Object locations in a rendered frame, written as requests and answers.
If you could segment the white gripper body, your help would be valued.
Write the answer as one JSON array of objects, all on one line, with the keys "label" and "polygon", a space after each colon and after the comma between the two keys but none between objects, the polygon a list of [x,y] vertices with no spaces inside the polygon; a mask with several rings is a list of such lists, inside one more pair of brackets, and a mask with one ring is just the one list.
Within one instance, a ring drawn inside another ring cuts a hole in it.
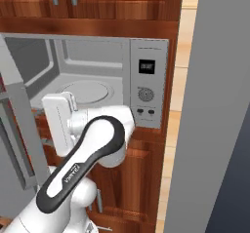
[{"label": "white gripper body", "polygon": [[47,94],[42,104],[56,152],[64,157],[73,148],[67,120],[74,111],[74,96],[72,93]]}]

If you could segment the grey microwave door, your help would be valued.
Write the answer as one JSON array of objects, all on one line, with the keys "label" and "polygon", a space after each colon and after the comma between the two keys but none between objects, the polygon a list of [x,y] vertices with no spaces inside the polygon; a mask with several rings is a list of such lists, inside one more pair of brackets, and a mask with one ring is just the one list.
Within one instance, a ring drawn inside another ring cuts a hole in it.
[{"label": "grey microwave door", "polygon": [[16,115],[27,153],[31,157],[31,165],[35,175],[32,186],[38,185],[41,187],[50,175],[50,171],[47,166],[44,149],[37,131],[34,116],[31,112],[31,106],[23,80],[6,45],[4,37],[1,34],[0,73],[3,77],[8,98],[14,109],[14,114]]}]

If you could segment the round microwave turntable plate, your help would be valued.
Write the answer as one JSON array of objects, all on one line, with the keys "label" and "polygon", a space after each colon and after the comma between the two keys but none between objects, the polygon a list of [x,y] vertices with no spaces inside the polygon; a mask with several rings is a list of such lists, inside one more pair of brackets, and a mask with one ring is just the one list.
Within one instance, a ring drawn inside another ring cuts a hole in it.
[{"label": "round microwave turntable plate", "polygon": [[109,100],[113,94],[113,88],[106,82],[94,80],[74,81],[61,86],[58,93],[70,92],[76,102],[82,105],[93,105]]}]

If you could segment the grey microwave oven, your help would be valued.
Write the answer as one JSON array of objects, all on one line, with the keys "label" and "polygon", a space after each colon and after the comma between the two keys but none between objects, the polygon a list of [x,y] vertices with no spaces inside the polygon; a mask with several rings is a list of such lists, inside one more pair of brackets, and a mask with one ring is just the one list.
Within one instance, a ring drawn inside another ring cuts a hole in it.
[{"label": "grey microwave oven", "polygon": [[2,36],[26,85],[33,108],[46,94],[57,94],[68,83],[94,80],[108,83],[113,96],[98,104],[127,105],[138,127],[158,129],[162,110],[169,41],[3,33]]}]

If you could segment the wooden drawer front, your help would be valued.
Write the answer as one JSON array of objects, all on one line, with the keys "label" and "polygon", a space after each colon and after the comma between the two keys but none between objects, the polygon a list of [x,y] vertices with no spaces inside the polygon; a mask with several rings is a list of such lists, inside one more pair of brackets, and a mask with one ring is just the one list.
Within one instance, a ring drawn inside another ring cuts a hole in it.
[{"label": "wooden drawer front", "polygon": [[99,230],[100,233],[155,233],[155,226],[151,223],[137,222],[90,211],[87,211],[87,215],[97,226],[112,228],[112,231]]}]

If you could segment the grey fridge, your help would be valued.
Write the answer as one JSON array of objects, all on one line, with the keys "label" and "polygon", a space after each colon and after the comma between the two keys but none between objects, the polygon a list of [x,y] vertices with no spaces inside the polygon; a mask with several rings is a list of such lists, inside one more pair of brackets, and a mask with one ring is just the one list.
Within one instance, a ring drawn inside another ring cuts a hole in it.
[{"label": "grey fridge", "polygon": [[250,233],[250,0],[198,0],[164,233]]}]

